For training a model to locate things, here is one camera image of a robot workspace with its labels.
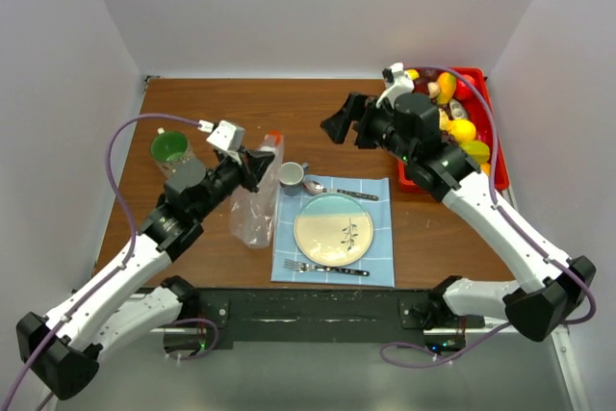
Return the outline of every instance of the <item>black cutlery handle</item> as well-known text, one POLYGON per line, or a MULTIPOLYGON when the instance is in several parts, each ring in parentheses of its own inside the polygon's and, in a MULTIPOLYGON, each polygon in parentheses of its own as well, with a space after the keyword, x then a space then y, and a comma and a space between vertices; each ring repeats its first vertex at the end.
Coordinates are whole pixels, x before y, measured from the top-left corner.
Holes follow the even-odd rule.
POLYGON ((378 201, 378 196, 375 196, 374 194, 348 192, 347 190, 337 190, 337 193, 346 194, 348 196, 356 197, 358 199, 368 199, 369 201, 378 201))
POLYGON ((334 273, 352 274, 354 276, 370 276, 369 271, 345 269, 342 267, 323 267, 325 271, 333 271, 334 273))

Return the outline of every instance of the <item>fork tines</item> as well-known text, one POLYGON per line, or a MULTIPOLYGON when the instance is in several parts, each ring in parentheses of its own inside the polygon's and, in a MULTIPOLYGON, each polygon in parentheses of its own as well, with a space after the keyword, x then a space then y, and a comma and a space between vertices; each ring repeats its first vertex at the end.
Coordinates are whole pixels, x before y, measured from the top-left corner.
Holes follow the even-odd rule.
POLYGON ((305 264, 303 264, 302 262, 297 262, 295 260, 289 259, 285 259, 284 268, 292 271, 304 271, 306 269, 305 264))

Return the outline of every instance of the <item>fork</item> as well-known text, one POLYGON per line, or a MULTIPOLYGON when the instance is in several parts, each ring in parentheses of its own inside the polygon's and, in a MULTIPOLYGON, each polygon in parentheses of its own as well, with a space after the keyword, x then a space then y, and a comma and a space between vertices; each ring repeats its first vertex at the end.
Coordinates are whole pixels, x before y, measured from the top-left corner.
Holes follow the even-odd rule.
POLYGON ((285 259, 284 268, 291 271, 299 271, 304 273, 305 271, 332 271, 334 273, 352 274, 355 276, 370 276, 369 271, 345 269, 344 267, 326 267, 323 265, 304 264, 296 260, 285 259))

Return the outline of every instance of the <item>gray floor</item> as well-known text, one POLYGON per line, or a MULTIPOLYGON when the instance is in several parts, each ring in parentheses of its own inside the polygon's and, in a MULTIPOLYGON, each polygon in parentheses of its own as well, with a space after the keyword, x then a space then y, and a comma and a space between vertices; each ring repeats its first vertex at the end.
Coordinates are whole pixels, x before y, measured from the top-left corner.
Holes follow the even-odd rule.
MULTIPOLYGON (((238 344, 209 357, 165 359, 152 333, 103 365, 67 410, 568 410, 551 341, 501 333, 454 363, 413 371, 384 364, 377 345, 238 344)), ((426 355, 393 350, 399 359, 426 355)))

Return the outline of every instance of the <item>red apple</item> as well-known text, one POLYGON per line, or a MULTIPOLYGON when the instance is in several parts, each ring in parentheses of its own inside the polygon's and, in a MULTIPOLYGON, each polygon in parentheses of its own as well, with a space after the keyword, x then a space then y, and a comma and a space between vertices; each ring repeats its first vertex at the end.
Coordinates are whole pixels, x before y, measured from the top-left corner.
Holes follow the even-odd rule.
MULTIPOLYGON (((473 78, 473 76, 469 76, 468 74, 462 74, 462 75, 466 78, 467 81, 469 81, 475 87, 475 79, 473 78)), ((473 96, 473 91, 469 89, 468 86, 464 82, 458 80, 457 85, 455 86, 455 92, 453 93, 453 98, 455 98, 458 101, 464 101, 464 100, 468 100, 472 96, 473 96)))

